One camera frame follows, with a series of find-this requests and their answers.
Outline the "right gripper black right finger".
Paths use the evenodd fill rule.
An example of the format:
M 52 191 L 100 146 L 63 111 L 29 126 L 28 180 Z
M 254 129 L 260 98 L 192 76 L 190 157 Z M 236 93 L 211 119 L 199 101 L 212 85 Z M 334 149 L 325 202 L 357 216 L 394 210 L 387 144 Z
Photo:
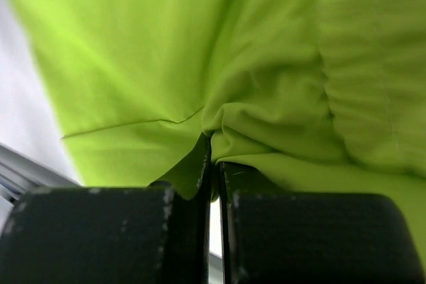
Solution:
M 424 283 L 407 221 L 378 194 L 293 192 L 219 166 L 225 283 Z

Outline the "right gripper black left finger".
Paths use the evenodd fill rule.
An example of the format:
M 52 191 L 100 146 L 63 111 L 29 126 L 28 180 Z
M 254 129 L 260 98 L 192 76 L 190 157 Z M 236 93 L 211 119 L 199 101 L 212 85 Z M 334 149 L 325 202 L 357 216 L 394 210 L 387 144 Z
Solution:
M 1 231 L 2 283 L 207 283 L 210 142 L 147 188 L 41 186 Z

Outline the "lime green shorts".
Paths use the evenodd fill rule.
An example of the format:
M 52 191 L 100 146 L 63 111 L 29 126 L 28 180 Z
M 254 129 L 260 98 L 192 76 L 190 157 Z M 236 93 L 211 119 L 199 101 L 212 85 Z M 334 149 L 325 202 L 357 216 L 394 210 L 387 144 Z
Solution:
M 89 186 L 202 134 L 285 188 L 378 193 L 425 255 L 425 0 L 10 0 Z

